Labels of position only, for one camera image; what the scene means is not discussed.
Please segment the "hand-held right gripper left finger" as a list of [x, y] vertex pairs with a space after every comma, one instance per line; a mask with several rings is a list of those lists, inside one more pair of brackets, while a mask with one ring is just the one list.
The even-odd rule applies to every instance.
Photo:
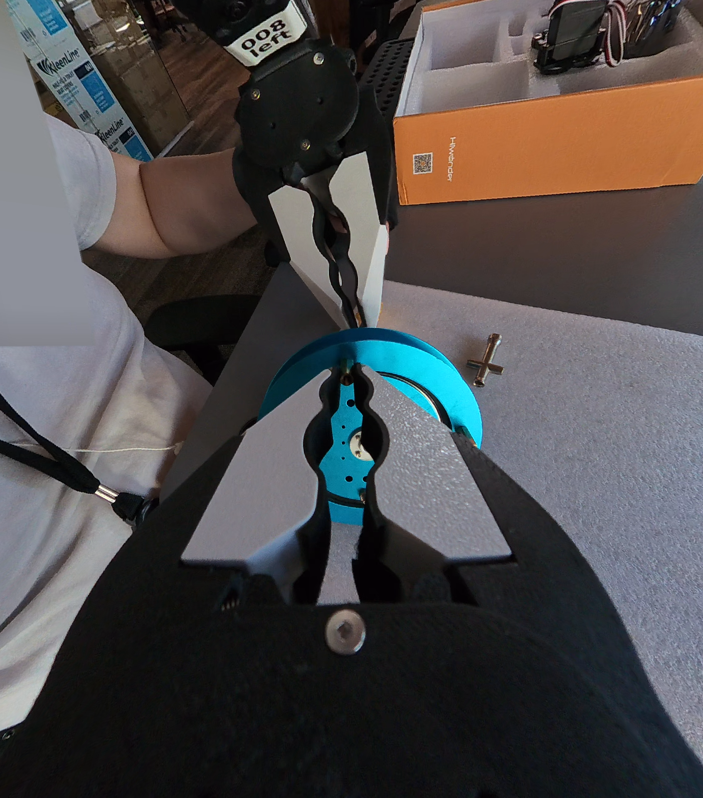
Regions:
[[182, 562], [265, 574], [287, 603], [316, 603], [331, 537], [319, 466], [333, 443], [334, 412], [335, 372], [326, 369], [252, 426]]

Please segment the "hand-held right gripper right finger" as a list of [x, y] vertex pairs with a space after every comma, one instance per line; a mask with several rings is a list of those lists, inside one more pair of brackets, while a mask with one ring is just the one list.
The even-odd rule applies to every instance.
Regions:
[[353, 376], [361, 444], [374, 461], [353, 559], [358, 597], [475, 604], [460, 566], [505, 563], [512, 551], [456, 435], [371, 367]]

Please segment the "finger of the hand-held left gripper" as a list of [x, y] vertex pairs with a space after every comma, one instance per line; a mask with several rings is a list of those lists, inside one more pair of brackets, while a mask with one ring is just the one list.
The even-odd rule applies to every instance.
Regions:
[[335, 246], [342, 292], [366, 325], [377, 325], [389, 231], [379, 219], [367, 154], [346, 157], [331, 177], [329, 190], [347, 229]]
[[301, 187], [284, 185], [269, 202], [294, 271], [341, 329], [356, 327], [344, 313], [343, 300], [331, 281], [335, 266], [326, 241], [326, 214], [316, 198]]

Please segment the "metal socket wrench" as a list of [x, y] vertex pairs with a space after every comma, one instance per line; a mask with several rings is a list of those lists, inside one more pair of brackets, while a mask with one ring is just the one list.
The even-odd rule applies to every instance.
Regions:
[[491, 374], [500, 376], [504, 373], [504, 367], [494, 363], [493, 361], [493, 358], [498, 347], [502, 343], [502, 340], [503, 338], [500, 334], [489, 334], [484, 354], [477, 360], [475, 358], [470, 358], [467, 360], [466, 367], [468, 369], [476, 370], [476, 375], [473, 382], [475, 388], [483, 387], [486, 384], [488, 376]]

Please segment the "blue round base plate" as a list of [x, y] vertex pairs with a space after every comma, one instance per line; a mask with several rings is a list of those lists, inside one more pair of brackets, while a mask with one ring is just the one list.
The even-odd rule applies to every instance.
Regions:
[[[420, 409], [476, 445], [483, 434], [481, 412], [473, 391], [454, 364], [422, 340], [396, 330], [362, 328], [326, 335], [292, 356], [269, 384], [258, 418], [308, 383], [318, 373], [343, 362], [361, 363], [378, 372]], [[353, 387], [341, 387], [332, 416], [333, 443], [320, 463], [326, 479], [331, 520], [363, 524], [363, 493], [373, 467], [363, 452], [363, 415]]]

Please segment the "person's left forearm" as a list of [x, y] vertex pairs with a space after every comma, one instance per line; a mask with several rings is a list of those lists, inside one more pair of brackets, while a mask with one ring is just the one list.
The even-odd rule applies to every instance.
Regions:
[[147, 163], [112, 154], [116, 197], [93, 249], [138, 259], [203, 254], [256, 225], [239, 194], [232, 150]]

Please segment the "dark grey desk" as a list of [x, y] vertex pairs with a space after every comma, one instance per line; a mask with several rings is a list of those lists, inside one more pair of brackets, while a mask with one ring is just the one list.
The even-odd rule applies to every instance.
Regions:
[[[649, 190], [407, 206], [398, 218], [391, 281], [703, 335], [703, 177]], [[276, 268], [161, 499], [256, 415], [286, 359], [334, 331], [291, 267]]]

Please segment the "white foam sheet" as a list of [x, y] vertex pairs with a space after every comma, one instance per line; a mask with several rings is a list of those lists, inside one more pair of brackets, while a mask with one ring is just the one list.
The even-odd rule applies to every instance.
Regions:
[[392, 282], [382, 320], [459, 369], [502, 335], [484, 449], [587, 557], [703, 762], [703, 336]]

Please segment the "orange cardboard box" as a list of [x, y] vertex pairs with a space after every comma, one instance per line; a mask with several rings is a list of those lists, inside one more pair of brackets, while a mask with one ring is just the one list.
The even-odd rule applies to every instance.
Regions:
[[426, 5], [394, 131], [401, 204], [691, 185], [703, 176], [703, 2], [651, 57], [544, 76], [551, 2]]

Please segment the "black servo motor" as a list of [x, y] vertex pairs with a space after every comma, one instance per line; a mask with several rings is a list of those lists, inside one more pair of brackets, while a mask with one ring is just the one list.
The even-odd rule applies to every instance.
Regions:
[[535, 67], [546, 75], [592, 65], [604, 55], [609, 67], [624, 59], [627, 8], [620, 1], [558, 1], [548, 11], [548, 28], [536, 34]]

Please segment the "clear parts bag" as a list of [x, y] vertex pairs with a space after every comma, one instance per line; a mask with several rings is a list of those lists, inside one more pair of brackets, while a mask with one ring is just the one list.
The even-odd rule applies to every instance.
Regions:
[[669, 45], [683, 1], [627, 2], [625, 58], [650, 57]]

